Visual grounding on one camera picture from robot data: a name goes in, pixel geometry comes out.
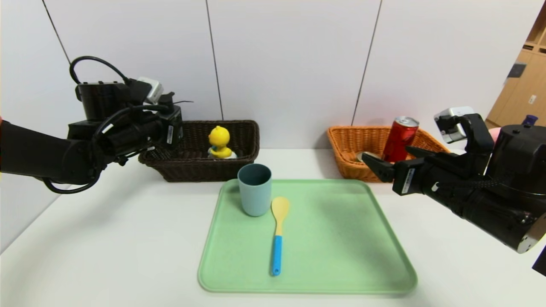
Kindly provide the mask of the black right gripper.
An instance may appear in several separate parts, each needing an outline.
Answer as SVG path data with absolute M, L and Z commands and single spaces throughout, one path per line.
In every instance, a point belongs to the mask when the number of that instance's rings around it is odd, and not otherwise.
M 466 190 L 457 191 L 466 179 L 466 155 L 434 152 L 414 146 L 405 147 L 415 159 L 392 165 L 371 152 L 363 152 L 361 161 L 382 182 L 393 182 L 400 195 L 423 194 L 463 217 Z

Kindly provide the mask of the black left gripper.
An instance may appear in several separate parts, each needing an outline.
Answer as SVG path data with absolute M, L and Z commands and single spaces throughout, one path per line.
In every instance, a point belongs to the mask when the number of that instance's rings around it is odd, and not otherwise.
M 155 113 L 156 132 L 152 142 L 169 150 L 176 148 L 183 138 L 183 117 L 180 107 L 168 105 Z

